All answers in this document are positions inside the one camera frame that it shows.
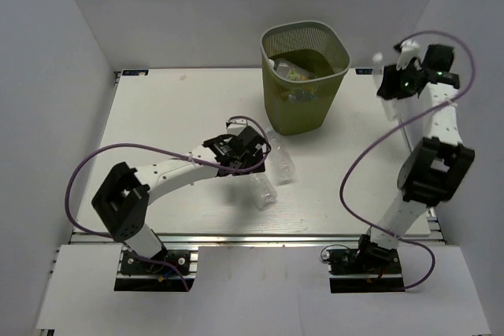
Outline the square bottle yellow label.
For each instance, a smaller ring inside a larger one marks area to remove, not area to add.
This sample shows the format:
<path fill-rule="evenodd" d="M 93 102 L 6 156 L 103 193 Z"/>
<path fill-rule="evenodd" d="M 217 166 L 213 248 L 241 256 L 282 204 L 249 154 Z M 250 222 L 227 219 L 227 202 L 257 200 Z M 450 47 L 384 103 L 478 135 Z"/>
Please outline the square bottle yellow label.
<path fill-rule="evenodd" d="M 313 80 L 317 77 L 314 73 L 300 68 L 299 66 L 283 59 L 279 58 L 276 60 L 268 59 L 271 68 L 283 79 L 290 81 L 307 81 Z"/>

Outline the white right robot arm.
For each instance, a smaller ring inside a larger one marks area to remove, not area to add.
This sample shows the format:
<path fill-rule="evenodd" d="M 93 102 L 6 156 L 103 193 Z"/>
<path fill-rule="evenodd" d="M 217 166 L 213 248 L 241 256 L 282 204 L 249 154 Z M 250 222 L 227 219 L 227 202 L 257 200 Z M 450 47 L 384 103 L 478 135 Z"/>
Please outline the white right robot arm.
<path fill-rule="evenodd" d="M 398 60 L 384 67 L 378 97 L 383 102 L 416 97 L 432 113 L 399 171 L 397 196 L 376 227 L 360 237 L 355 260 L 367 272 L 394 260 L 399 238 L 428 209 L 454 196 L 475 158 L 458 131 L 454 99 L 460 79 L 450 70 L 453 47 L 431 44 L 421 55 L 420 45 L 406 40 L 395 45 L 395 50 Z"/>

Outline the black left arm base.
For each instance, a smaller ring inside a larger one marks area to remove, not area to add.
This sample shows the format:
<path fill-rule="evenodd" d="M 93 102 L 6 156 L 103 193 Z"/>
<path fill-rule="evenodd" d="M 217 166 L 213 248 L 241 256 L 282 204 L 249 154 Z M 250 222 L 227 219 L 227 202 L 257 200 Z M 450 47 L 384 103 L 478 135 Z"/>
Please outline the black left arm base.
<path fill-rule="evenodd" d="M 171 267 L 139 260 L 123 247 L 114 283 L 116 292 L 186 293 L 194 284 L 198 248 L 168 246 L 165 261 L 175 266 L 183 280 Z"/>

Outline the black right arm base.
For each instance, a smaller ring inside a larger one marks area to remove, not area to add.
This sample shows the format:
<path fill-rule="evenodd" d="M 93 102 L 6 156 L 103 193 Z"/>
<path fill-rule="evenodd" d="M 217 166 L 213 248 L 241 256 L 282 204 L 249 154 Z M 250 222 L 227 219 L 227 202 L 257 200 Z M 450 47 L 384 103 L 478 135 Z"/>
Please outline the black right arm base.
<path fill-rule="evenodd" d="M 402 266 L 396 250 L 391 258 L 368 256 L 342 244 L 325 246 L 321 262 L 328 265 L 332 294 L 377 294 L 404 292 Z"/>

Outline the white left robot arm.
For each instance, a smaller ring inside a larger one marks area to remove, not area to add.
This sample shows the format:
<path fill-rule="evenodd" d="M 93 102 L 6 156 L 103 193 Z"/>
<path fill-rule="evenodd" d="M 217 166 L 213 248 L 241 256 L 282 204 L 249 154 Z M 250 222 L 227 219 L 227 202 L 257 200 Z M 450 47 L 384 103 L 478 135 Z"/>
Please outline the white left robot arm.
<path fill-rule="evenodd" d="M 166 263 L 166 248 L 146 225 L 149 205 L 198 181 L 265 171 L 271 146 L 251 126 L 204 141 L 181 157 L 132 168 L 115 164 L 91 200 L 92 207 L 116 242 L 124 243 L 150 272 Z"/>

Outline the blue label water bottle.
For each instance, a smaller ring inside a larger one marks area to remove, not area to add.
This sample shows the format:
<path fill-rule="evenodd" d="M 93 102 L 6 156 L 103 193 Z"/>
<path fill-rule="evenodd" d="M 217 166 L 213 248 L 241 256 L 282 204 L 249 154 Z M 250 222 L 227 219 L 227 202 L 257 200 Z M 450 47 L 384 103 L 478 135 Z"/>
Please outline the blue label water bottle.
<path fill-rule="evenodd" d="M 318 99 L 315 90 L 295 88 L 287 92 L 287 101 L 293 104 L 315 102 Z"/>

